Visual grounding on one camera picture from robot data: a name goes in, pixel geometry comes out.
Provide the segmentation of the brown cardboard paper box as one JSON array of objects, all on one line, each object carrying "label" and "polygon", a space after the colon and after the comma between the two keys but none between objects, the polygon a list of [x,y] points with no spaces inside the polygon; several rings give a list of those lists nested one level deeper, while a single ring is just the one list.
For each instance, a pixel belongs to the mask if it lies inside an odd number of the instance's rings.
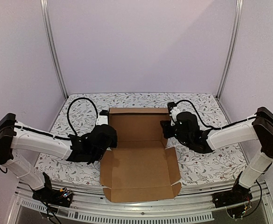
[{"label": "brown cardboard paper box", "polygon": [[168,120],[167,108],[110,108],[109,125],[118,143],[100,161],[100,184],[110,202],[157,201],[179,194],[176,150],[167,146],[160,125]]}]

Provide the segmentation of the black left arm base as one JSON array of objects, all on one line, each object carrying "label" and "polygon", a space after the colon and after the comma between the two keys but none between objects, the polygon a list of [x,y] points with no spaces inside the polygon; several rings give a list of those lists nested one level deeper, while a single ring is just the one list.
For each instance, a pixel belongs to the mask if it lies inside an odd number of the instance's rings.
[{"label": "black left arm base", "polygon": [[67,188],[59,190],[53,189],[49,176],[44,172],[43,176],[45,180],[44,186],[39,190],[32,190],[33,199],[43,203],[69,208],[73,199],[73,191]]}]

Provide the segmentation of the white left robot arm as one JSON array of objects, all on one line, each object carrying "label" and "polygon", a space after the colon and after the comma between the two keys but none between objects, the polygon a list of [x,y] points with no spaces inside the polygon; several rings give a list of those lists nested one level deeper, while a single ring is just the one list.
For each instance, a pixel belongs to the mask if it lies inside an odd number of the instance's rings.
[{"label": "white left robot arm", "polygon": [[23,180],[45,202],[56,199],[56,192],[50,187],[50,178],[27,161],[21,151],[49,154],[70,162],[94,163],[103,158],[108,148],[117,146],[117,132],[108,125],[107,117],[97,119],[90,133],[82,136],[61,137],[49,132],[33,129],[16,120],[13,113],[0,120],[0,165]]}]

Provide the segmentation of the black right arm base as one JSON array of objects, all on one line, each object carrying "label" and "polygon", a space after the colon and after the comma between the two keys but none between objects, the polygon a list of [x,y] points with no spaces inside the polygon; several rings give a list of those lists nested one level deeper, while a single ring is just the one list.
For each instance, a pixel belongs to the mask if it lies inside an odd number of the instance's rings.
[{"label": "black right arm base", "polygon": [[232,189],[217,192],[212,195],[212,202],[216,208],[228,207],[227,214],[233,219],[243,218],[248,209],[251,208],[252,194],[250,189],[239,185],[239,178],[242,172],[238,175]]}]

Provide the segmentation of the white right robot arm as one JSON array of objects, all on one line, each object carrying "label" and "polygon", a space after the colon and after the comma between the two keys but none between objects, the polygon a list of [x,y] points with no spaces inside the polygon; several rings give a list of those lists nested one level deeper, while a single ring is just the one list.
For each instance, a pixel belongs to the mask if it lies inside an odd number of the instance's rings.
[{"label": "white right robot arm", "polygon": [[236,187],[228,194],[231,203],[239,203],[245,198],[246,189],[273,163],[273,114],[267,108],[260,107],[254,115],[241,121],[219,128],[206,126],[206,130],[200,129],[200,121],[200,117],[181,112],[177,104],[173,104],[169,107],[169,120],[160,122],[163,137],[175,138],[181,145],[200,154],[251,140],[257,140],[261,145],[260,151],[238,176]]}]

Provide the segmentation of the floral patterned table mat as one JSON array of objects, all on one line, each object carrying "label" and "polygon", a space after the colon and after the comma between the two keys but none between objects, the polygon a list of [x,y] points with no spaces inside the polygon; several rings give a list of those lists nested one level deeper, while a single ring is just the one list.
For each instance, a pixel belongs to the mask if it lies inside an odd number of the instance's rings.
[{"label": "floral patterned table mat", "polygon": [[[211,94],[206,93],[93,93],[73,94],[67,99],[52,133],[63,136],[76,131],[88,133],[95,123],[95,111],[112,107],[164,108],[168,102],[178,102],[182,111],[198,112],[200,128],[206,125],[221,127],[227,120]],[[199,154],[181,145],[176,139],[168,141],[175,147],[183,186],[235,181],[247,163],[238,144],[223,147],[210,154]],[[73,163],[55,156],[40,154],[35,168],[45,172],[51,180],[74,185],[99,185],[100,164]]]}]

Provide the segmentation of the aluminium front rail frame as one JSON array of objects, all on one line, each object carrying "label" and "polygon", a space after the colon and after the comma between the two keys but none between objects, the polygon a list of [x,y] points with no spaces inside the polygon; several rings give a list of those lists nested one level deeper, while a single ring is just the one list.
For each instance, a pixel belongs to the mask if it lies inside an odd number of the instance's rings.
[{"label": "aluminium front rail frame", "polygon": [[214,193],[229,190],[232,182],[184,186],[174,199],[112,203],[100,186],[53,182],[54,188],[67,187],[74,192],[71,206],[53,207],[53,212],[32,198],[28,185],[16,188],[9,224],[273,224],[273,201],[265,182],[252,187],[252,200],[243,218],[232,218],[230,210],[240,204],[217,208]]}]

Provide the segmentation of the right aluminium corner post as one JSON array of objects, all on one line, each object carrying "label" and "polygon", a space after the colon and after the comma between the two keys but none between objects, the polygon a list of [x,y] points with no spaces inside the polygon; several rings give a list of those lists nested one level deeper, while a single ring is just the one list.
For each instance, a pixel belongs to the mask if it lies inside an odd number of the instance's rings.
[{"label": "right aluminium corner post", "polygon": [[223,73],[222,73],[222,76],[221,76],[221,79],[219,82],[219,86],[217,89],[217,93],[216,93],[216,99],[218,101],[220,100],[220,98],[223,95],[223,91],[224,91],[225,84],[226,84],[228,74],[229,74],[229,70],[231,67],[233,54],[234,54],[234,50],[235,50],[236,43],[237,43],[239,27],[240,27],[240,23],[241,23],[243,3],[244,3],[243,0],[236,1],[235,16],[234,16],[234,21],[233,21],[233,26],[232,26],[230,44],[229,44],[226,60],[224,63]]}]

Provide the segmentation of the aluminium corner post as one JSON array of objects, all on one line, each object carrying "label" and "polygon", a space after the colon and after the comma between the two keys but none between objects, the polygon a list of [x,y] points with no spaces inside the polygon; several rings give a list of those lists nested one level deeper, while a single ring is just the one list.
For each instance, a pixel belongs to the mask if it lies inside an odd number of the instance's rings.
[{"label": "aluminium corner post", "polygon": [[48,1],[47,0],[40,0],[40,4],[41,4],[43,23],[44,23],[44,27],[45,27],[45,34],[47,37],[50,55],[51,55],[52,63],[53,63],[54,70],[56,73],[56,78],[57,78],[63,98],[67,99],[69,97],[69,95],[67,92],[64,78],[62,76],[62,71],[61,71],[61,67],[60,67],[60,63],[59,63],[59,59],[58,59],[58,55],[57,55],[57,51],[56,51],[55,41],[54,41],[51,22],[50,22]]},{"label": "aluminium corner post", "polygon": [[243,0],[236,1],[235,16],[234,16],[234,21],[233,21],[233,26],[232,26],[230,44],[229,44],[226,60],[224,63],[223,73],[222,73],[222,76],[221,76],[221,79],[219,82],[219,86],[217,89],[217,93],[216,93],[216,99],[218,101],[220,100],[220,98],[223,95],[223,91],[224,91],[225,84],[226,84],[228,74],[229,74],[229,70],[231,67],[233,54],[234,54],[234,50],[235,50],[236,43],[237,43],[239,27],[240,27],[240,23],[241,23],[243,3],[244,3]]}]

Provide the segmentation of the left aluminium corner post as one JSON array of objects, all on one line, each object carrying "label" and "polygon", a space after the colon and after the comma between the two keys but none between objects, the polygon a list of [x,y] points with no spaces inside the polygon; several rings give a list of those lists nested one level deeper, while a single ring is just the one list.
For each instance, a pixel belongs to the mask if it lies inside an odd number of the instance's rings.
[{"label": "left aluminium corner post", "polygon": [[54,41],[51,22],[50,22],[48,1],[47,0],[40,0],[40,4],[41,4],[43,23],[44,23],[44,27],[45,27],[45,34],[47,37],[50,55],[51,55],[52,63],[53,63],[54,70],[56,73],[56,78],[57,78],[63,98],[67,99],[69,97],[69,95],[67,92],[64,78],[62,76],[62,71],[61,71],[61,67],[60,67],[60,63],[59,63],[59,59],[58,59],[58,55],[57,55],[57,51],[56,51],[55,41]]}]

